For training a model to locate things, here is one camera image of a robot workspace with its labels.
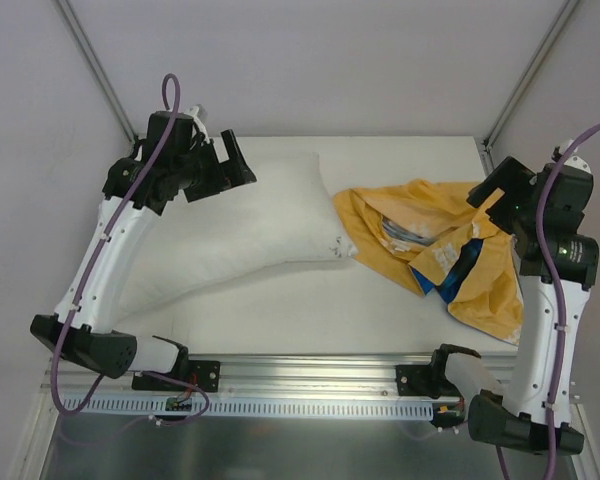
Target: white tabletop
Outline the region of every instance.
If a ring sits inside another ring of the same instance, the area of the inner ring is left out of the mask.
[[[246,158],[318,152],[331,194],[414,178],[484,178],[471,137],[276,137],[239,142]],[[420,298],[352,259],[266,268],[163,307],[159,322],[155,312],[141,314],[118,329],[163,335],[202,354],[420,353],[441,343],[482,353],[515,351],[455,320],[435,292]]]

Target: metal corner post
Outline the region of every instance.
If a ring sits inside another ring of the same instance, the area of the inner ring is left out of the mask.
[[[511,92],[511,95],[509,95],[504,107],[500,111],[498,118],[489,130],[489,134],[483,142],[487,153],[490,154],[494,143],[498,140],[498,137],[507,126],[512,114],[524,98],[524,94],[537,77],[538,72],[549,57],[549,54],[553,51],[553,48],[560,38],[560,35],[564,32],[565,28],[569,24],[569,21],[573,17],[574,12],[582,3],[583,0],[565,0],[560,7],[560,11],[553,19],[549,30],[542,38],[542,41],[538,45],[533,57],[531,57],[531,60],[527,64],[527,67],[518,80],[518,83]]]
[[[78,20],[78,16],[76,15],[73,6],[71,5],[70,0],[52,0],[58,9],[58,13],[62,17],[62,20],[65,22],[71,36],[73,37],[80,53],[84,57],[87,62],[87,66],[89,70],[93,74],[100,91],[103,93],[109,107],[113,111],[114,116],[120,128],[124,132],[124,135],[129,139],[130,142],[133,142],[137,135],[131,125],[131,121],[129,117],[127,117],[124,108],[122,107],[122,103],[120,99],[116,95],[109,78],[107,77],[98,56],[96,55],[91,42],[89,41],[89,37],[85,33],[80,21]]]

